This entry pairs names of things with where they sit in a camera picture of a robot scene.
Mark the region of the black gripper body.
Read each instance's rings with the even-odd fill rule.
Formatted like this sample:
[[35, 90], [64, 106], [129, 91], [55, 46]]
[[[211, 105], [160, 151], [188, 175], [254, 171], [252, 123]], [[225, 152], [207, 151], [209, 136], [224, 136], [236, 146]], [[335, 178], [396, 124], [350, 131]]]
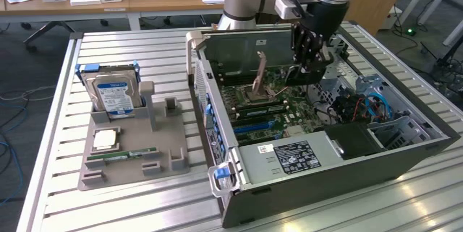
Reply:
[[298, 44], [302, 45], [310, 37], [320, 38], [323, 42], [328, 41], [347, 13], [348, 2], [331, 4], [300, 0], [299, 5], [307, 5], [307, 7], [300, 7]]

